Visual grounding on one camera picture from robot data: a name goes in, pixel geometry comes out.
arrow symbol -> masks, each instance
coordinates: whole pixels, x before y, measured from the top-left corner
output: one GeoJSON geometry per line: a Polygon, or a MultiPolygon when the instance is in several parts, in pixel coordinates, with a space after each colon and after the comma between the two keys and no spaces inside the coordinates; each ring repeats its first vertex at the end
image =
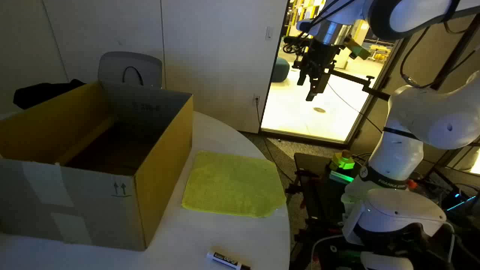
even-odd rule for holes
{"type": "Polygon", "coordinates": [[[125,188],[127,187],[124,183],[121,183],[121,186],[120,186],[122,189],[123,189],[123,194],[126,195],[125,193],[125,188]]]}

yellow towel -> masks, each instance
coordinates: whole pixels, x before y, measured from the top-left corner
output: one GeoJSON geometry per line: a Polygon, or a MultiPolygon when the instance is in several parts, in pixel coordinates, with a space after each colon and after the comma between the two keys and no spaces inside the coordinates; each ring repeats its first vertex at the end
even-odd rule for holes
{"type": "Polygon", "coordinates": [[[285,204],[273,162],[199,152],[188,178],[182,206],[197,211],[266,217],[285,204]]]}

cardboard box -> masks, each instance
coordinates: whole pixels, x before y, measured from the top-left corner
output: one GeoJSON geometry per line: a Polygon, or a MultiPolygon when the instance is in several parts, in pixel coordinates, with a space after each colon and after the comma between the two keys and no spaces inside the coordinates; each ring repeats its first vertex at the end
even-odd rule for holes
{"type": "Polygon", "coordinates": [[[192,147],[191,94],[97,82],[0,121],[5,233],[145,250],[192,147]]]}

